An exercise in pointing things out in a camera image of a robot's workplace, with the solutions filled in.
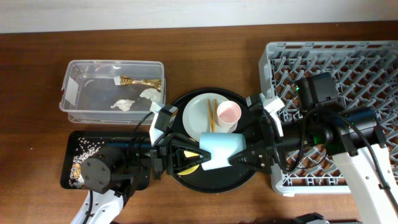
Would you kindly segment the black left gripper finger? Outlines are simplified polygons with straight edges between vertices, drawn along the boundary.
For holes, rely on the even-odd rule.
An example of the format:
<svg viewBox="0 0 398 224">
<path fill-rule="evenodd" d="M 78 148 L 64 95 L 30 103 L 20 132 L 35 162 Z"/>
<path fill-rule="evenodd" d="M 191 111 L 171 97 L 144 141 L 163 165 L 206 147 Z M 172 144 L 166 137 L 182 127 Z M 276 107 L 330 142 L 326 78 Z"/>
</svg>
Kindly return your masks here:
<svg viewBox="0 0 398 224">
<path fill-rule="evenodd" d="M 173 161 L 172 165 L 172 173 L 173 174 L 178 174 L 179 172 L 188 169 L 190 165 L 200 165 L 204 162 L 210 161 L 211 157 L 199 157 L 198 159 L 195 159 L 193 163 L 186 165 L 184 163 L 184 159 L 177 159 L 176 161 Z"/>
<path fill-rule="evenodd" d="M 179 155 L 184 151 L 192 152 L 201 156 L 205 161 L 209 161 L 211 159 L 211 153 L 200 149 L 199 144 L 195 141 L 191 141 L 190 139 L 181 140 L 181 139 L 172 139 L 170 142 L 171 153 L 173 156 Z"/>
</svg>

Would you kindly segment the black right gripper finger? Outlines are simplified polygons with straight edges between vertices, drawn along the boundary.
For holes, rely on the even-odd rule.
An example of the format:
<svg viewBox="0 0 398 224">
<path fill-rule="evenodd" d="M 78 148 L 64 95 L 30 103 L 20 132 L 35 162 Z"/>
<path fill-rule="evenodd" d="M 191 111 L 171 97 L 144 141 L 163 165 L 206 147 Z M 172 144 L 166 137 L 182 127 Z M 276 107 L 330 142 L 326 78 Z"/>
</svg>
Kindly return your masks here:
<svg viewBox="0 0 398 224">
<path fill-rule="evenodd" d="M 241 152 L 228 158 L 230 165 L 242 165 L 248 169 L 272 174 L 271 166 L 274 165 L 274 147 L 264 141 L 250 144 Z"/>
<path fill-rule="evenodd" d="M 241 134 L 246 142 L 258 142 L 264 140 L 264 118 L 254 118 L 241 129 Z"/>
</svg>

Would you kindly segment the yellow bowl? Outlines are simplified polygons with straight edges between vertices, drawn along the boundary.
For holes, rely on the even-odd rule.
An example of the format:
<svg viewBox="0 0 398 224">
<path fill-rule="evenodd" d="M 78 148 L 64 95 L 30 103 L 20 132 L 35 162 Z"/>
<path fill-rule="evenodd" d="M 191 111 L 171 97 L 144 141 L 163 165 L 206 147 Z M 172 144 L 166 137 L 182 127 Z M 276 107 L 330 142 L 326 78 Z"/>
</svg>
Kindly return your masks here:
<svg viewBox="0 0 398 224">
<path fill-rule="evenodd" d="M 189 152 L 189 151 L 184 151 L 184 163 L 186 163 L 186 165 L 193 163 L 193 161 L 195 159 L 198 159 L 200 157 L 199 154 L 194 153 L 194 152 Z M 185 169 L 181 172 L 179 172 L 179 175 L 188 175 L 191 174 L 193 172 L 195 172 L 198 169 L 199 165 L 190 165 L 188 169 Z"/>
</svg>

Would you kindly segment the light blue plastic cup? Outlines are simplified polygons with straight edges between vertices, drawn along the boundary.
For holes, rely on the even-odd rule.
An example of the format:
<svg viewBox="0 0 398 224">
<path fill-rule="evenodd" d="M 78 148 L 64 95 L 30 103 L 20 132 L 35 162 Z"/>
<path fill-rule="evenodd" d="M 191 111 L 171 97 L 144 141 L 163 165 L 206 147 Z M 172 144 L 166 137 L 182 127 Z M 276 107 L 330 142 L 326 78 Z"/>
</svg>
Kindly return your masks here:
<svg viewBox="0 0 398 224">
<path fill-rule="evenodd" d="M 201 133 L 200 149 L 211 154 L 211 159 L 201 164 L 203 170 L 229 167 L 229 158 L 246 148 L 242 134 L 236 133 Z"/>
</svg>

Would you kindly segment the nut and rice food scraps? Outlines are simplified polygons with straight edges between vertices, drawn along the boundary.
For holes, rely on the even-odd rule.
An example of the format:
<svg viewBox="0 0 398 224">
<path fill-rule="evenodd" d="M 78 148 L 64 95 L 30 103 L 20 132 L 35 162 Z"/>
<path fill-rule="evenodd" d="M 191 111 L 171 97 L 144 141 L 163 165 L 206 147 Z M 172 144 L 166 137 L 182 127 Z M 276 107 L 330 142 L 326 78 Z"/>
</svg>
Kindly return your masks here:
<svg viewBox="0 0 398 224">
<path fill-rule="evenodd" d="M 85 181 L 81 174 L 82 163 L 98 152 L 105 145 L 105 138 L 78 137 L 76 146 L 73 146 L 72 166 L 70 169 L 68 185 L 72 189 L 81 189 Z"/>
</svg>

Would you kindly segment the gold snack wrapper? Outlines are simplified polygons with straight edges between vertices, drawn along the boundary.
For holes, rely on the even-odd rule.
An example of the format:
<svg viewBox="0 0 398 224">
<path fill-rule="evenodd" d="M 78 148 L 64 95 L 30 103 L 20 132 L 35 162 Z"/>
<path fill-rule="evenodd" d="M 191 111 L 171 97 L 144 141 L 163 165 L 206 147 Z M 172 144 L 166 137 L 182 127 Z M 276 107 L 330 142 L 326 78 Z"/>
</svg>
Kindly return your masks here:
<svg viewBox="0 0 398 224">
<path fill-rule="evenodd" d="M 162 80 L 161 79 L 144 79 L 144 80 L 135 80 L 131 77 L 127 76 L 117 76 L 113 78 L 114 84 L 117 86 L 121 85 L 147 85 L 152 88 L 161 90 Z"/>
</svg>

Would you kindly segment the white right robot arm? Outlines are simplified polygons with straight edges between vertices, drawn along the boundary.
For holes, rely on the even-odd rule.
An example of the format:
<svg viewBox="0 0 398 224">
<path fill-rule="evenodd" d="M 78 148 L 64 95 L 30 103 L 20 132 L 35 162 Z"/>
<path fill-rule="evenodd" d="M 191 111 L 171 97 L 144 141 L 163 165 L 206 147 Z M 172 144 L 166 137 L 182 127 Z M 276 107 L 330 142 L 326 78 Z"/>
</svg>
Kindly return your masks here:
<svg viewBox="0 0 398 224">
<path fill-rule="evenodd" d="M 332 76 L 321 73 L 295 82 L 303 118 L 280 124 L 263 95 L 247 99 L 252 120 L 239 130 L 247 146 L 229 157 L 231 165 L 270 174 L 299 170 L 304 149 L 322 145 L 345 178 L 363 223 L 397 223 L 397 184 L 386 137 L 374 110 L 344 109 Z"/>
</svg>

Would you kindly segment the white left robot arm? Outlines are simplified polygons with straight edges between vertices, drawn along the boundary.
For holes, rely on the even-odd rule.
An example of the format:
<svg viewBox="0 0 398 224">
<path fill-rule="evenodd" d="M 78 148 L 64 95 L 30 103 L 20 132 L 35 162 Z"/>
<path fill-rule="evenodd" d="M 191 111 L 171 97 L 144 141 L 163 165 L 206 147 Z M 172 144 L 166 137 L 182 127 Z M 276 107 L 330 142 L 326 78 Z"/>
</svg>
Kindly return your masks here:
<svg viewBox="0 0 398 224">
<path fill-rule="evenodd" d="M 149 133 L 75 131 L 68 140 L 61 185 L 86 189 L 88 195 L 72 222 L 111 223 L 150 178 L 179 174 L 210 159 L 210 152 L 182 134 L 152 144 Z"/>
</svg>

